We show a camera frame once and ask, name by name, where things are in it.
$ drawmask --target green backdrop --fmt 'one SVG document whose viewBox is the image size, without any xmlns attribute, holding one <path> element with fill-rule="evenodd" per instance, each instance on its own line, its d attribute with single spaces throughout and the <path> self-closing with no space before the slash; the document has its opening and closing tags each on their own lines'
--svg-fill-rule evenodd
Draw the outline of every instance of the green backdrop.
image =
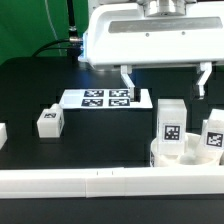
<svg viewBox="0 0 224 224">
<path fill-rule="evenodd" d="M 88 26 L 87 0 L 73 0 L 79 35 Z M 58 38 L 68 38 L 66 0 L 48 0 Z M 0 64 L 13 57 L 31 56 L 42 45 L 54 41 L 44 0 L 0 0 Z M 58 56 L 57 50 L 41 55 Z"/>
</svg>

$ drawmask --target white container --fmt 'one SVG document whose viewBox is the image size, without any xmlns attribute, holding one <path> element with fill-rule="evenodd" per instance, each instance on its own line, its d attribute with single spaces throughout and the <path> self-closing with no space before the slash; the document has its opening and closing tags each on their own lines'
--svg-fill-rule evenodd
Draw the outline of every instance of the white container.
<svg viewBox="0 0 224 224">
<path fill-rule="evenodd" d="M 196 147 L 196 155 L 220 159 L 224 150 L 224 110 L 213 109 L 209 119 L 203 122 L 202 135 Z"/>
<path fill-rule="evenodd" d="M 157 149 L 159 154 L 184 154 L 187 110 L 182 99 L 159 99 Z"/>
<path fill-rule="evenodd" d="M 199 157 L 195 155 L 195 149 L 200 140 L 200 135 L 186 133 L 185 142 L 186 149 L 183 155 L 170 156 L 161 155 L 157 150 L 157 139 L 154 139 L 151 143 L 151 164 L 154 167 L 168 167 L 168 166 L 218 166 L 219 159 L 211 159 L 207 157 Z"/>
</svg>

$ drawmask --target black square pattern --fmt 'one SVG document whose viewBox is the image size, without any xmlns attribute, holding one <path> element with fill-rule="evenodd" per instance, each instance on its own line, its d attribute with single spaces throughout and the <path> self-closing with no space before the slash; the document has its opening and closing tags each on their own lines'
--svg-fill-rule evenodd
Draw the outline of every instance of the black square pattern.
<svg viewBox="0 0 224 224">
<path fill-rule="evenodd" d="M 56 117 L 56 113 L 47 113 L 44 115 L 44 118 L 55 118 Z"/>
<path fill-rule="evenodd" d="M 164 140 L 179 141 L 180 140 L 180 126 L 165 125 Z"/>
<path fill-rule="evenodd" d="M 102 99 L 84 99 L 82 101 L 82 107 L 102 107 Z"/>
<path fill-rule="evenodd" d="M 208 132 L 206 144 L 209 146 L 222 147 L 223 134 Z"/>
</svg>

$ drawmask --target cable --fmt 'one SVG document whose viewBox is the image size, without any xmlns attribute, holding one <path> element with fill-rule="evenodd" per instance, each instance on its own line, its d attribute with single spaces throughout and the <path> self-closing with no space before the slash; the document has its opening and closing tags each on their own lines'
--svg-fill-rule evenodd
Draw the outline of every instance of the cable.
<svg viewBox="0 0 224 224">
<path fill-rule="evenodd" d="M 57 33 L 55 31 L 54 25 L 53 25 L 52 20 L 51 20 L 51 14 L 50 14 L 49 7 L 48 7 L 48 0 L 45 0 L 45 8 L 46 8 L 46 12 L 47 12 L 48 22 L 49 22 L 51 30 L 53 32 L 54 38 L 55 38 L 55 40 L 58 40 Z"/>
<path fill-rule="evenodd" d="M 39 53 L 43 52 L 43 51 L 49 51 L 49 50 L 62 50 L 62 49 L 69 49 L 69 47 L 49 47 L 49 48 L 44 48 L 42 49 Z"/>
<path fill-rule="evenodd" d="M 52 41 L 48 44 L 45 44 L 41 48 L 39 48 L 37 51 L 35 51 L 33 53 L 32 57 L 36 57 L 41 51 L 43 51 L 44 49 L 49 49 L 48 47 L 50 47 L 52 45 L 59 44 L 59 43 L 67 43 L 67 42 L 69 42 L 69 39 L 60 39 L 60 40 Z"/>
</svg>

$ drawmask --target small white cube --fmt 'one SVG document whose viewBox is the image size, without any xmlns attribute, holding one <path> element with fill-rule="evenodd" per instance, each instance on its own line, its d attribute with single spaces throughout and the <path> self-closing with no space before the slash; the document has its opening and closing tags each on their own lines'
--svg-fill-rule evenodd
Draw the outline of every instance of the small white cube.
<svg viewBox="0 0 224 224">
<path fill-rule="evenodd" d="M 182 155 L 185 151 L 187 110 L 181 99 L 159 99 L 157 113 L 157 153 Z"/>
<path fill-rule="evenodd" d="M 4 123 L 0 123 L 0 149 L 2 149 L 3 145 L 7 140 L 6 127 Z"/>
<path fill-rule="evenodd" d="M 213 109 L 204 124 L 196 154 L 201 157 L 219 159 L 224 150 L 224 110 Z"/>
<path fill-rule="evenodd" d="M 40 138 L 59 138 L 64 124 L 61 108 L 44 109 L 37 121 Z"/>
</svg>

